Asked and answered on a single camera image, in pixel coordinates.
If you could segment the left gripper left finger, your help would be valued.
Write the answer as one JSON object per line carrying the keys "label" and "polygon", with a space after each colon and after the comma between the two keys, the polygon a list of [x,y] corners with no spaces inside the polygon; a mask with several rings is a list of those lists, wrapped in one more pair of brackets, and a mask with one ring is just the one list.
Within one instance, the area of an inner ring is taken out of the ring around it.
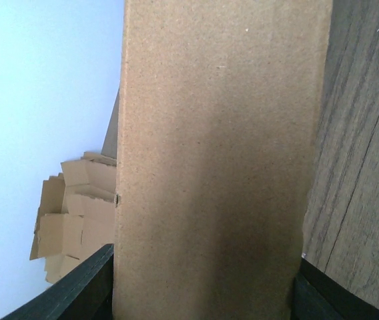
{"label": "left gripper left finger", "polygon": [[112,319],[113,245],[107,244],[5,319]]}

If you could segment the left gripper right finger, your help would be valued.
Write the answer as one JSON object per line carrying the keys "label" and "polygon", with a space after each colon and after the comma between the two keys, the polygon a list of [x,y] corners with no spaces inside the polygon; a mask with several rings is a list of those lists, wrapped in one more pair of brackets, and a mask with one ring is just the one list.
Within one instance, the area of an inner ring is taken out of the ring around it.
{"label": "left gripper right finger", "polygon": [[305,259],[294,279],[292,319],[379,319],[379,309],[347,291]]}

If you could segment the cardboard box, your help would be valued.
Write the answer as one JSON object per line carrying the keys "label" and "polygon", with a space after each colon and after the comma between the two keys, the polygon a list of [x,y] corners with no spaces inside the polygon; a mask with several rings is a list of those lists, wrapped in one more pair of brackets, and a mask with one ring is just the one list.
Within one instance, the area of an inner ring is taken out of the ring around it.
{"label": "cardboard box", "polygon": [[126,1],[113,315],[289,319],[331,1]]}

